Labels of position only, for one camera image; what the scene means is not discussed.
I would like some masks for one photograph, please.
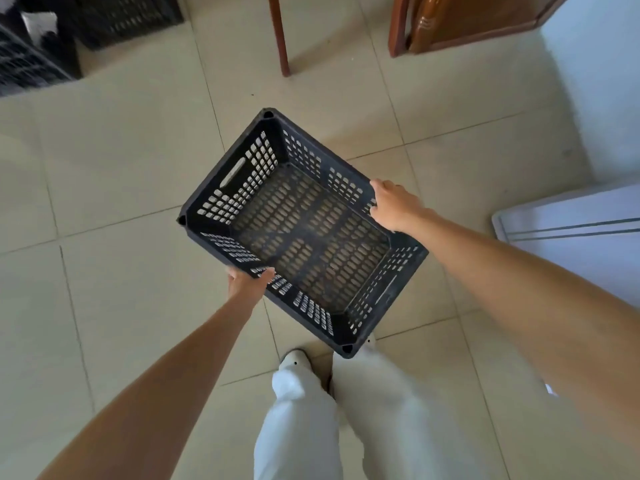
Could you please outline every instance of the person's left hand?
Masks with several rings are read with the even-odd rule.
[[[265,269],[259,278],[252,278],[244,271],[229,266],[227,268],[229,280],[229,299],[240,297],[255,306],[264,295],[264,290],[276,275],[272,267]]]

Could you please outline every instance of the wall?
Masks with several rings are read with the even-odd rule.
[[[640,0],[567,0],[541,28],[596,178],[640,172]]]

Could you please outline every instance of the person's left arm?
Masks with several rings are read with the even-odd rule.
[[[168,480],[229,352],[275,271],[229,268],[229,298],[98,413],[38,480]]]

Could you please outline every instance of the crate bottom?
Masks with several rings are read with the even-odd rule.
[[[329,313],[343,313],[389,250],[387,236],[291,163],[231,224],[232,236]]]

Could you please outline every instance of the brown wooden furniture leg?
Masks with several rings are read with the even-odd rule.
[[[271,21],[273,31],[276,33],[276,43],[278,44],[278,56],[280,57],[280,70],[284,77],[289,77],[289,58],[287,57],[287,45],[284,41],[284,29],[282,28],[282,15],[280,14],[280,1],[269,0],[269,10],[271,11]]]
[[[431,46],[433,36],[442,23],[451,0],[421,0],[412,20],[409,50],[415,54],[425,52]]]
[[[406,51],[406,39],[404,28],[406,26],[406,13],[409,10],[409,0],[394,0],[394,7],[391,10],[391,26],[389,27],[389,54],[391,57]]]

